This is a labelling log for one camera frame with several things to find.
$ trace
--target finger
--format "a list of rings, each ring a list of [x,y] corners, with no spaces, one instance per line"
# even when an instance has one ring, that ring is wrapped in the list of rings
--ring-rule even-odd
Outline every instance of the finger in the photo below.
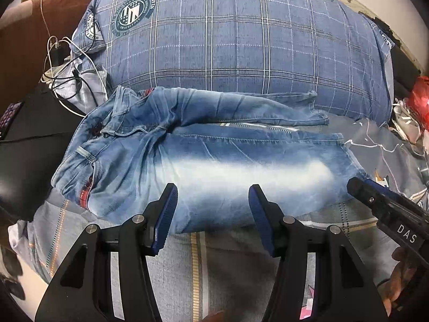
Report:
[[[417,271],[417,268],[408,268],[407,270],[405,270],[405,272],[402,275],[402,282],[401,282],[402,289],[404,289],[405,286],[411,281],[416,271]]]
[[[392,258],[396,261],[405,260],[407,257],[407,250],[402,247],[396,248],[392,253]]]
[[[395,301],[401,294],[403,268],[404,262],[401,261],[395,266],[392,271],[392,275],[390,275],[390,287],[387,292],[387,296],[389,297],[390,301]]]
[[[380,284],[377,287],[377,291],[378,291],[379,295],[381,296],[381,299],[387,298],[387,292],[389,290],[390,290],[390,282],[389,281],[383,282],[382,284]]]
[[[384,308],[386,309],[387,315],[389,316],[390,313],[392,312],[392,302],[390,301],[389,298],[383,299],[383,305]]]
[[[406,262],[407,266],[413,269],[418,268],[421,265],[419,257],[412,252],[408,252]]]
[[[220,311],[214,315],[208,315],[201,322],[224,322],[224,312]]]

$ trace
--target red plastic bag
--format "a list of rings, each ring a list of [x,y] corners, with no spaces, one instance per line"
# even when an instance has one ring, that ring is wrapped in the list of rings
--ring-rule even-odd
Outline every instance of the red plastic bag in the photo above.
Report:
[[[417,120],[429,131],[429,77],[417,78],[410,97],[405,100]]]

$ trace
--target light blue jeans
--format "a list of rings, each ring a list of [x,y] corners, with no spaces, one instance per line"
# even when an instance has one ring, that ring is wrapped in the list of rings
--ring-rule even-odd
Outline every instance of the light blue jeans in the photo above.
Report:
[[[367,177],[341,134],[228,127],[326,124],[327,116],[314,109],[315,96],[119,86],[82,120],[52,185],[121,224],[173,182],[179,201],[170,233],[252,224],[252,184],[285,214],[318,210],[349,198],[349,178]]]

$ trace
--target black cable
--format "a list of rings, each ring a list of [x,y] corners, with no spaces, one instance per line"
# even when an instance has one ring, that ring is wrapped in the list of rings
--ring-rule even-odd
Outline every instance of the black cable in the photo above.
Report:
[[[92,28],[93,28],[93,36],[94,36],[94,38],[92,39],[92,42],[91,42],[91,45],[89,46],[89,48],[88,48],[88,50],[86,50],[85,52],[86,53],[88,53],[90,50],[91,50],[91,48],[92,48],[92,46],[94,46],[94,43],[95,43],[95,12],[94,11],[91,11],[92,12],[92,14],[94,15],[94,18],[93,18],[93,23],[92,23]],[[78,59],[81,55],[78,55],[78,56],[76,56],[76,57],[74,57],[72,60],[70,60],[65,66],[64,66],[64,68],[63,68],[63,70],[65,69],[65,67],[67,67],[69,64],[71,64],[72,62],[74,62],[76,59]],[[47,58],[48,56],[46,55],[46,57],[45,57],[45,61],[44,61],[44,63],[43,63],[43,71],[42,71],[42,74],[44,74],[45,73],[45,66],[46,66],[46,58]],[[51,80],[55,80],[57,77],[59,76],[59,74],[57,74],[55,77],[49,77],[48,75],[46,75],[45,74],[45,77],[47,77],[47,78],[49,78],[49,79],[51,79]]]
[[[97,107],[98,103],[97,103],[97,100],[95,99],[95,95],[94,95],[94,92],[92,91],[91,87],[89,87],[88,83],[82,77],[79,77],[79,78],[81,81],[83,81],[85,83],[86,87],[88,87],[89,92],[91,93],[92,98],[94,99],[95,107]]]
[[[59,132],[59,133],[45,134],[43,136],[30,136],[30,137],[20,138],[20,139],[14,139],[14,140],[0,140],[0,144],[3,144],[3,143],[18,143],[18,142],[23,142],[24,140],[46,138],[46,137],[59,136],[59,135],[63,135],[63,134],[73,134],[73,133],[74,132]]]
[[[69,79],[69,80],[67,80],[67,81],[64,81],[63,83],[67,83],[67,82],[70,82],[70,81],[73,81],[73,80],[76,80],[76,82],[77,81],[79,81],[80,80],[80,78],[71,78],[71,79]],[[79,87],[79,89],[72,95],[72,96],[70,96],[70,97],[68,97],[68,98],[57,98],[56,96],[55,96],[55,94],[54,94],[54,91],[53,90],[50,90],[50,91],[46,91],[46,92],[44,92],[44,93],[48,93],[48,92],[50,92],[51,93],[51,95],[55,98],[55,99],[58,99],[58,100],[69,100],[69,99],[72,99],[73,97],[75,97],[76,95],[78,95],[79,94],[79,92],[80,92],[80,90],[81,90],[81,88],[82,88],[82,86],[80,86]]]
[[[58,87],[61,87],[64,83],[67,83],[67,82],[70,82],[70,81],[73,81],[73,80],[80,80],[80,78],[79,77],[70,77],[68,80],[66,80],[66,81],[64,81],[64,82],[61,82],[59,85],[56,85],[55,87],[51,87],[51,88],[49,88],[48,90],[45,90],[45,91],[40,91],[40,93],[42,93],[42,94],[45,94],[45,93],[48,93],[48,92],[53,92],[54,91],[54,89],[55,88],[58,88]]]

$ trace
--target denim fabric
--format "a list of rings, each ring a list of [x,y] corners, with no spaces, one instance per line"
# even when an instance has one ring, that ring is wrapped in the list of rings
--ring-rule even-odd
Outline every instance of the denim fabric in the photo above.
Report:
[[[252,224],[247,194],[255,183],[285,214],[318,210],[348,198],[349,178],[366,176],[341,134],[206,124],[326,124],[326,114],[313,108],[314,98],[315,93],[265,98],[119,86],[83,119],[52,185],[72,202],[121,224],[173,182],[179,202],[170,233]],[[95,127],[103,127],[98,137]]]
[[[91,57],[114,88],[315,91],[318,109],[390,118],[393,43],[338,0],[145,1],[93,0],[74,33],[88,50],[95,14]]]

